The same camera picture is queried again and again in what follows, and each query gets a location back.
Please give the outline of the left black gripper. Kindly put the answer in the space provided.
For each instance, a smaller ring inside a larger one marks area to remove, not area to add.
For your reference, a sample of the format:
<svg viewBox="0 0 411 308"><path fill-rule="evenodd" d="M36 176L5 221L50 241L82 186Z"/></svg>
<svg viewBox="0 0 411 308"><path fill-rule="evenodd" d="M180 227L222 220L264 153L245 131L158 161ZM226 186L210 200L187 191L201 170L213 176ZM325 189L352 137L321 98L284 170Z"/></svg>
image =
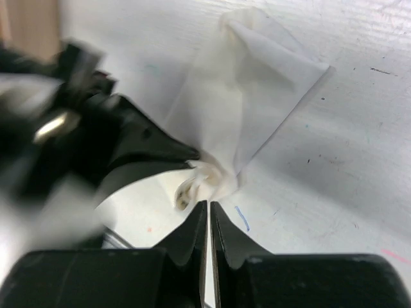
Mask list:
<svg viewBox="0 0 411 308"><path fill-rule="evenodd" d="M98 208L129 184L190 170L186 161L200 159L128 98L115 107L115 80L98 69L102 56L75 41L52 64L1 49L4 80L16 84L1 96L1 194L40 203L72 175L97 190Z"/></svg>

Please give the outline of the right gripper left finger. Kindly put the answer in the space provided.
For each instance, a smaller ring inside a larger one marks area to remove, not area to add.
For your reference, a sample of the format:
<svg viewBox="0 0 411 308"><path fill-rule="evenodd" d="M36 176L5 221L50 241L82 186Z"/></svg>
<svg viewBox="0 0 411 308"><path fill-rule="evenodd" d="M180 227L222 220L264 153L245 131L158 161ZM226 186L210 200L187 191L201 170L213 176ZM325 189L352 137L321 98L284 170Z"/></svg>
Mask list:
<svg viewBox="0 0 411 308"><path fill-rule="evenodd" d="M203 307L207 203L152 248L26 254L7 276L8 307Z"/></svg>

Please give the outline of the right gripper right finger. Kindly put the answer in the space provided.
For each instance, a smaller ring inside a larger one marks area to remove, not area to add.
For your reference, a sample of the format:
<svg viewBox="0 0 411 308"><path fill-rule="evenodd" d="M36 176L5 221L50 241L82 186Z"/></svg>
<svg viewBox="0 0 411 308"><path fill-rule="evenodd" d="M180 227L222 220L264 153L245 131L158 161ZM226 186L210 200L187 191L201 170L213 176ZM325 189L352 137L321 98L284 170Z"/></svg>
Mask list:
<svg viewBox="0 0 411 308"><path fill-rule="evenodd" d="M211 203L217 307L402 307L403 282L374 254L273 254Z"/></svg>

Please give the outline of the white underwear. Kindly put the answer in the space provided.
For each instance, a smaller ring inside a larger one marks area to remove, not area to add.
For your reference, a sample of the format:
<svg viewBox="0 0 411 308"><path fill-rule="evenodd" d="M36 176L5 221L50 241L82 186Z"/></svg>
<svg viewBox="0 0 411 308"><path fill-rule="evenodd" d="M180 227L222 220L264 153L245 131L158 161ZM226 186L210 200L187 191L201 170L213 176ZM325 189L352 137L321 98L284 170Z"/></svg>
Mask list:
<svg viewBox="0 0 411 308"><path fill-rule="evenodd" d="M186 171L142 183L139 201L177 210L220 200L328 70L258 8L226 12L193 59L140 50L114 64L119 88L166 133L200 152Z"/></svg>

